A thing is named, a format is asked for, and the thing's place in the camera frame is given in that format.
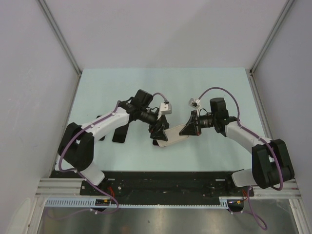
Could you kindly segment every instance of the white tabletop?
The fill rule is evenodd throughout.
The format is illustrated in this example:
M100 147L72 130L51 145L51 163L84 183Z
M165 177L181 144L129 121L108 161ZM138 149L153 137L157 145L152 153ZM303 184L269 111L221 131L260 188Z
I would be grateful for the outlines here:
M82 73L69 123L83 124L113 110L117 100L133 97L138 89L161 92L172 105L167 116L170 127L186 123L193 110L188 101L207 88L219 86L237 99L244 125L264 135L244 68L161 68L87 69ZM209 100L224 97L231 116L237 110L231 97L220 90L202 98L202 108L210 111ZM150 104L163 102L155 97ZM132 122L124 144L112 142L114 131L95 144L94 162L106 171L224 171L251 167L251 155L236 142L202 129L201 136L160 148L152 145L148 124ZM63 168L71 167L64 161Z

